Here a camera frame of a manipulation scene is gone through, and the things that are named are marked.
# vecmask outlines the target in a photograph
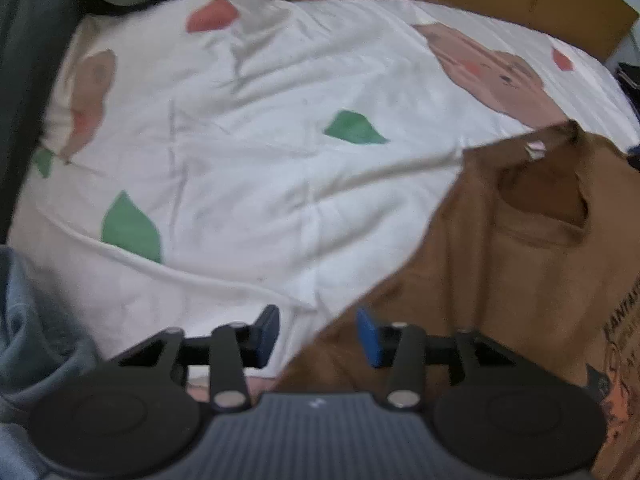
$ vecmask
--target bed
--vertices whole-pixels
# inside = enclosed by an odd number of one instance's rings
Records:
[[[553,33],[558,16],[536,28]],[[575,27],[564,38],[600,59],[626,32]],[[275,378],[412,255],[464,148],[567,118],[621,150],[640,144],[590,54],[421,0],[171,0],[86,16],[8,244],[104,357],[277,304],[271,361],[248,371]]]

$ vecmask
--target brown t-shirt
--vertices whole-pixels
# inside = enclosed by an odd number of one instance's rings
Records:
[[[466,150],[412,259],[357,304],[448,335],[477,328],[583,386],[607,418],[593,472],[640,474],[640,173],[574,123]],[[280,391],[384,391],[354,307],[295,357]],[[446,388],[430,370],[428,393]]]

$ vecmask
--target blue clothing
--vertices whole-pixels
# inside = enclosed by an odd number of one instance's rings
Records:
[[[0,479],[48,474],[24,429],[30,408],[98,361],[71,314],[27,279],[17,253],[0,246]]]

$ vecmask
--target metal screw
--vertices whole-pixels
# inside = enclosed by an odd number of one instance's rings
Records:
[[[213,402],[220,406],[220,408],[238,408],[246,402],[246,396],[238,390],[225,390],[224,392],[216,394],[213,397]]]
[[[420,395],[411,390],[396,390],[388,394],[386,400],[396,408],[412,408],[420,402]]]

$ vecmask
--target gray ribbed plate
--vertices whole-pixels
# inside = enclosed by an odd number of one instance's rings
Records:
[[[219,416],[193,452],[155,480],[495,480],[431,436],[417,415],[391,413],[369,394],[265,394]],[[579,472],[562,477],[587,480]]]

